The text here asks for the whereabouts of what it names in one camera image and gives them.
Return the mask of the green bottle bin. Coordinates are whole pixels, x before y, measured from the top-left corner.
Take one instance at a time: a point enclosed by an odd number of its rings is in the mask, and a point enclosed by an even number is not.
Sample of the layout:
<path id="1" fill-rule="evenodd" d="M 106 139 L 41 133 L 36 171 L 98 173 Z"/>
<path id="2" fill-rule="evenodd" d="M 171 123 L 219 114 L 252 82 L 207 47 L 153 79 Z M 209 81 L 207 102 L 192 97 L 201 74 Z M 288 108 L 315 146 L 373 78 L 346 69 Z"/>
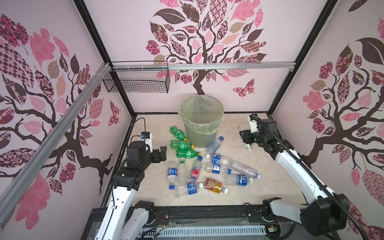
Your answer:
<path id="1" fill-rule="evenodd" d="M 170 133 L 178 140 L 180 141 L 184 141 L 184 142 L 187 142 L 188 141 L 188 138 L 186 136 L 186 134 L 181 131 L 179 128 L 177 128 L 176 126 L 172 126 L 170 127 Z"/>

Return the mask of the long clear bottle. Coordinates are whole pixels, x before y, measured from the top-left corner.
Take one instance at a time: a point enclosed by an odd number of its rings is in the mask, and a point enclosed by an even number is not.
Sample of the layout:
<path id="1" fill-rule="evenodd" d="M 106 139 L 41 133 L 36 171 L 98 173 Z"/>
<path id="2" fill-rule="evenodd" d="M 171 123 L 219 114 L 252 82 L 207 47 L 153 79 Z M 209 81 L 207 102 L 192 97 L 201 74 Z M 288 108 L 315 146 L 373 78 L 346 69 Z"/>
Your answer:
<path id="1" fill-rule="evenodd" d="M 239 163 L 237 161 L 232 161 L 230 163 L 230 165 L 231 165 L 231 169 L 235 170 L 238 173 L 246 175 L 249 178 L 253 178 L 253 179 L 260 179 L 261 178 L 261 175 L 255 169 L 253 169 L 247 165 L 244 165 L 244 164 Z"/>

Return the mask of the clear bottle blue cap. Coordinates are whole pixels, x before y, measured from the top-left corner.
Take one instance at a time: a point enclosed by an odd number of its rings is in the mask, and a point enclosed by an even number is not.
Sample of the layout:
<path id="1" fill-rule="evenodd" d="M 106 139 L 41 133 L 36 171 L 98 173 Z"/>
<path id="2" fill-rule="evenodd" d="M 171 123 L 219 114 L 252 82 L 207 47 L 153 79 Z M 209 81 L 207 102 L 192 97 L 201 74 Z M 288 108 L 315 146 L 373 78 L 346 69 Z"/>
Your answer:
<path id="1" fill-rule="evenodd" d="M 218 149 L 220 148 L 222 142 L 224 141 L 224 137 L 220 136 L 216 139 L 214 139 L 206 148 L 206 152 L 208 154 L 215 154 Z"/>

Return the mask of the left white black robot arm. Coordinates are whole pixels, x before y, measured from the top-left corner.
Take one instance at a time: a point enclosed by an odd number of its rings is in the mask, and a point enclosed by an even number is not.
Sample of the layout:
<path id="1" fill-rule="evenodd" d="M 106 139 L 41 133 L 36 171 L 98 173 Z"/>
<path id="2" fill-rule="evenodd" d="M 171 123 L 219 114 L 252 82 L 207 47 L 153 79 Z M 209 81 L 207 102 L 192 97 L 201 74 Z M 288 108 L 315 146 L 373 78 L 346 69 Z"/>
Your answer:
<path id="1" fill-rule="evenodd" d="M 134 240 L 142 227 L 154 217 L 154 203 L 137 203 L 129 219 L 128 213 L 139 186 L 145 177 L 145 170 L 153 163 L 167 159 L 167 147 L 153 149 L 151 144 L 135 141 L 127 147 L 127 157 L 117 172 L 111 192 L 111 201 L 95 235 L 95 240 Z"/>

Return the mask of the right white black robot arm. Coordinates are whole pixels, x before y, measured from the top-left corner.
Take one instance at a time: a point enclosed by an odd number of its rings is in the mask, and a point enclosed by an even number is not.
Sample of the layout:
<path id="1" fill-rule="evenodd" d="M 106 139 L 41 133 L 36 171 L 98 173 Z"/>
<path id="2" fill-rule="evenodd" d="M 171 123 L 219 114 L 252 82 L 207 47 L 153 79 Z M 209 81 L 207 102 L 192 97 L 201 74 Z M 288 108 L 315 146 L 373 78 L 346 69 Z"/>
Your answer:
<path id="1" fill-rule="evenodd" d="M 362 239 L 369 238 L 362 225 L 350 214 L 349 199 L 343 194 L 336 194 L 312 172 L 294 147 L 278 136 L 277 123 L 274 120 L 261 120 L 258 115 L 253 114 L 248 117 L 248 121 L 250 129 L 240 131 L 243 142 L 263 148 L 287 171 L 307 202 L 299 205 L 286 203 L 278 197 L 266 199 L 261 210 L 265 220 L 286 218 L 302 225 L 315 237 L 342 230 L 351 221 Z"/>

